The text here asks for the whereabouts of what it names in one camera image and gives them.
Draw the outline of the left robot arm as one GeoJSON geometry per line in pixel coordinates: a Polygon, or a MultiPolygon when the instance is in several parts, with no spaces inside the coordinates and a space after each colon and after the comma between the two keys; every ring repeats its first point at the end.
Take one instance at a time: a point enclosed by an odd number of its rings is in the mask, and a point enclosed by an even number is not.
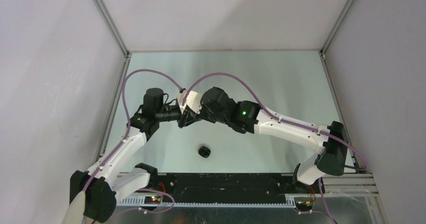
{"type": "Polygon", "coordinates": [[[201,111],[201,94],[180,89],[177,103],[164,102],[160,88],[149,88],[136,113],[128,119],[122,139],[108,153],[86,171],[75,171],[70,178],[70,205],[63,223],[82,223],[87,217],[95,222],[106,222],[117,204],[137,190],[156,192],[159,185],[157,169],[138,164],[120,176],[121,169],[159,129],[161,122],[177,121],[183,125],[185,117],[201,111]]]}

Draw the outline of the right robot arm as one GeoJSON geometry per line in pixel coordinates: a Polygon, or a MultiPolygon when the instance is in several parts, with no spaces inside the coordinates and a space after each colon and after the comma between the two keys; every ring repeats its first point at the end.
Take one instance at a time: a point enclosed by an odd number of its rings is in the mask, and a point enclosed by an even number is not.
{"type": "Polygon", "coordinates": [[[345,172],[347,146],[344,125],[333,121],[330,125],[314,125],[279,115],[252,101],[236,102],[222,89],[206,91],[196,106],[200,117],[212,123],[222,123],[245,134],[269,135],[310,149],[314,154],[294,171],[292,186],[299,193],[307,192],[324,175],[342,176],[345,172]]]}

